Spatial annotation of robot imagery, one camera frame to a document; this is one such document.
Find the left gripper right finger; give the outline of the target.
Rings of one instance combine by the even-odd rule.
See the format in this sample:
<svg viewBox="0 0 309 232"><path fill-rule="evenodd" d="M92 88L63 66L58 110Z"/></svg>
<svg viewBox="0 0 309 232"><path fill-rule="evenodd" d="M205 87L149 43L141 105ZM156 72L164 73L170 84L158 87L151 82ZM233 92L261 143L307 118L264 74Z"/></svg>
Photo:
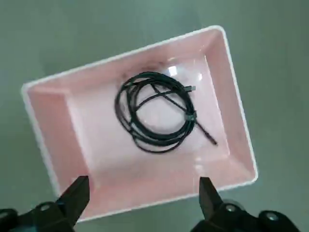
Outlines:
<svg viewBox="0 0 309 232"><path fill-rule="evenodd" d="M204 219L193 232L298 232L284 214L264 210L257 217L235 203L224 202L208 177L199 180L199 205Z"/></svg>

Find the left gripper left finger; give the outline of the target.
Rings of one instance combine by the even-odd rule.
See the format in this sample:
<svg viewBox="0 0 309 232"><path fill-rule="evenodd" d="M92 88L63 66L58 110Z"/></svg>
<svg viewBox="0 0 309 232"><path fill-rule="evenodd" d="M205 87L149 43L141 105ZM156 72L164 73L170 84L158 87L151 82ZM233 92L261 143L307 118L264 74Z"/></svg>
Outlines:
<svg viewBox="0 0 309 232"><path fill-rule="evenodd" d="M73 232L90 200L89 177L82 175L54 202L43 202L19 214L15 209L0 210L2 232Z"/></svg>

